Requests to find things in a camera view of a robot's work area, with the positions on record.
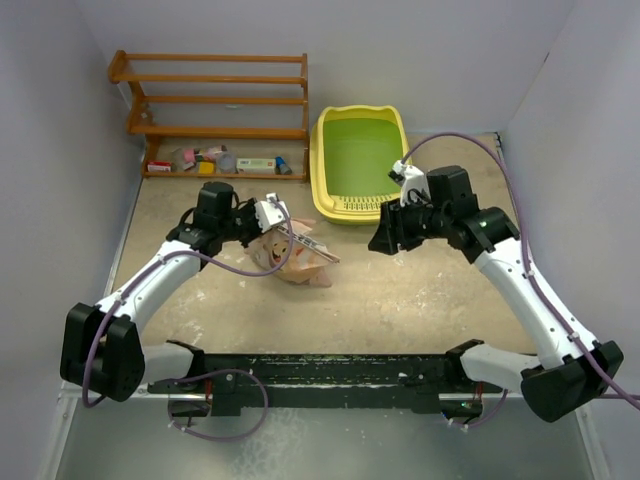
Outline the pink cat litter bag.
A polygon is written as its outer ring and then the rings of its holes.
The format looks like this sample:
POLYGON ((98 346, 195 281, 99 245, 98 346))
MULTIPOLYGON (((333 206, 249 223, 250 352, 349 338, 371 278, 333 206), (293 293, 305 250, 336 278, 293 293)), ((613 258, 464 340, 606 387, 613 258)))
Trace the pink cat litter bag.
MULTIPOLYGON (((275 272, 281 280, 295 285, 328 288, 332 285, 327 268, 338 264, 340 258, 325 244, 313 239, 310 233, 315 220, 293 218, 293 251, 285 264, 275 272)), ((288 254, 290 236, 282 224, 253 240, 244 252, 261 269, 269 270, 288 254)))

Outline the white bag sealing clip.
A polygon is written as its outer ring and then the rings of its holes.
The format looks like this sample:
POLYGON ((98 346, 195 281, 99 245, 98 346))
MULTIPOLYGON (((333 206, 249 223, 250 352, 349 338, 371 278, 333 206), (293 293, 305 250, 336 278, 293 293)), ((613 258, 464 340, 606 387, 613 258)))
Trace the white bag sealing clip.
POLYGON ((321 242, 309 236, 311 227, 300 222, 292 222, 293 235, 286 224, 279 225, 274 231, 269 256, 274 264, 280 263, 285 256, 285 265, 289 268, 309 269, 337 264, 340 257, 331 253, 321 242))

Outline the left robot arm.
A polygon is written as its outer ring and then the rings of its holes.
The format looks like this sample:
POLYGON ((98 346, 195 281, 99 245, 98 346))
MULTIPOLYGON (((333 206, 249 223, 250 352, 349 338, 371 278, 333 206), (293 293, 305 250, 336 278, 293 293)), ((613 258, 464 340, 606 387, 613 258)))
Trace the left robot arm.
POLYGON ((144 383, 171 379, 184 392, 202 387, 206 369, 194 348, 167 341, 145 348, 140 335, 161 306, 227 242, 248 245, 280 224, 286 209, 276 194, 242 201, 224 182, 205 183, 194 207, 169 231, 156 254, 131 279, 93 305, 67 313, 60 361, 63 380, 93 408, 123 402, 144 383))

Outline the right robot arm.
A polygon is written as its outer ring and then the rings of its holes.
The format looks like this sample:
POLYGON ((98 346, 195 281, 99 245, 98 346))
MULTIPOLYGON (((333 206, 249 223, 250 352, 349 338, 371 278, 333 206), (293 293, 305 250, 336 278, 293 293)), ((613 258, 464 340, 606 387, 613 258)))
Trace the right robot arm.
POLYGON ((504 298, 534 342, 535 354, 516 354, 469 341, 453 350, 446 383, 467 391, 487 382, 518 393, 540 419, 552 423, 600 397, 624 355, 614 341, 600 342, 560 302, 534 264, 525 264, 520 233, 498 207, 480 208, 467 171, 458 166, 425 173, 396 162, 390 178, 397 199, 381 205, 369 250, 395 255, 427 239, 444 239, 477 268, 504 298))

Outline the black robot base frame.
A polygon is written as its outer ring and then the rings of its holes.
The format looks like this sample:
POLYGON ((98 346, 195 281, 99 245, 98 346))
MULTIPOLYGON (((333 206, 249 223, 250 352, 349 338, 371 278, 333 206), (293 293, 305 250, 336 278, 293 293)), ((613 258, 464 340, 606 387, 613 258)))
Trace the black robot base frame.
POLYGON ((447 354, 266 354, 195 352, 187 380, 157 380, 152 394, 200 396, 212 416, 244 408, 401 409, 458 413, 500 389, 457 372, 447 354))

